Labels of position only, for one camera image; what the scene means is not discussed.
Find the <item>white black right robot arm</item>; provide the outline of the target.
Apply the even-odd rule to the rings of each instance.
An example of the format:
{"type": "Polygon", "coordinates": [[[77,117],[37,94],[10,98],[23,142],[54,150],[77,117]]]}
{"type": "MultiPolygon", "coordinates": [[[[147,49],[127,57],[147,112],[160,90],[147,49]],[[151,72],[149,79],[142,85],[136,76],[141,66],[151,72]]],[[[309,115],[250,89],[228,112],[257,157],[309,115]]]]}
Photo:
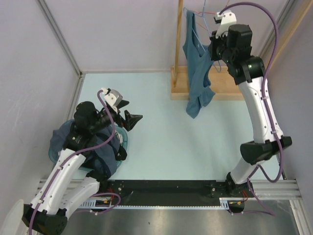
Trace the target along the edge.
{"type": "Polygon", "coordinates": [[[220,25],[210,38],[212,61],[222,60],[246,102],[253,128],[253,140],[241,144],[241,159],[226,176],[225,190],[238,196],[247,188],[247,179],[262,163],[292,144],[277,123],[265,81],[265,66],[251,55],[252,31],[248,25],[220,25]]]}

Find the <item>light blue wire hanger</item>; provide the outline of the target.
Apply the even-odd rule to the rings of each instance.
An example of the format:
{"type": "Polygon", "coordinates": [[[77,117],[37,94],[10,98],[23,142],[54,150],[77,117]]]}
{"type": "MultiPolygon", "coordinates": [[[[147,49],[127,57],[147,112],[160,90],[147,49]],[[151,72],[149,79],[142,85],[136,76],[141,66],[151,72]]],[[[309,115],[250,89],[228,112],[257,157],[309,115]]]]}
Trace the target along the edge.
{"type": "MultiPolygon", "coordinates": [[[[184,16],[187,18],[187,12],[188,11],[190,11],[190,12],[192,12],[193,13],[193,11],[202,11],[202,8],[203,8],[203,6],[201,7],[201,9],[200,10],[194,10],[194,9],[189,9],[189,8],[187,8],[187,7],[183,7],[183,14],[184,14],[184,16]]],[[[207,34],[208,34],[208,36],[212,36],[212,30],[210,29],[210,27],[208,26],[208,28],[209,28],[209,31],[210,32],[207,32],[207,34]]],[[[215,68],[215,70],[216,70],[216,72],[217,73],[220,73],[221,71],[222,71],[222,67],[221,67],[221,64],[220,64],[220,62],[218,62],[218,67],[214,64],[214,62],[213,62],[213,67],[215,68]]]]}

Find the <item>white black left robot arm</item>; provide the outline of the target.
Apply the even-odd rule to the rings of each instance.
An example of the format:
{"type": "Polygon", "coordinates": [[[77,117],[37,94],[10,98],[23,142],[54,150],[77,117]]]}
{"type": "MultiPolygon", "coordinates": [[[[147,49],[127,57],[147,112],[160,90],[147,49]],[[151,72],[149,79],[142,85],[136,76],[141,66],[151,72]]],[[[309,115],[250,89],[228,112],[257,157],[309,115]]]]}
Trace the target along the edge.
{"type": "Polygon", "coordinates": [[[104,102],[97,110],[90,101],[81,102],[74,118],[53,132],[49,152],[56,164],[44,186],[24,205],[22,221],[29,233],[59,235],[71,215],[94,195],[116,197],[108,191],[108,179],[127,157],[116,128],[130,131],[142,119],[119,109],[127,101],[104,102]]]}

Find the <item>blue tank top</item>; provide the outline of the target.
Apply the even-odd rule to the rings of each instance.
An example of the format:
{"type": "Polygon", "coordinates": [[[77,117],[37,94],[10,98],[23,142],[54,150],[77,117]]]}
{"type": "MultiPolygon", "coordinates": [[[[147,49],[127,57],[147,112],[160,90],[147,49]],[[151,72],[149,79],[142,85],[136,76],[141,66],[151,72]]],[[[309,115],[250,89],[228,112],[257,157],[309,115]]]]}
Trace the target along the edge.
{"type": "Polygon", "coordinates": [[[189,101],[186,112],[191,118],[196,118],[202,107],[207,106],[215,92],[211,89],[208,73],[213,61],[208,46],[203,45],[198,37],[194,12],[186,12],[186,38],[183,51],[187,60],[187,75],[189,84],[189,101]]]}

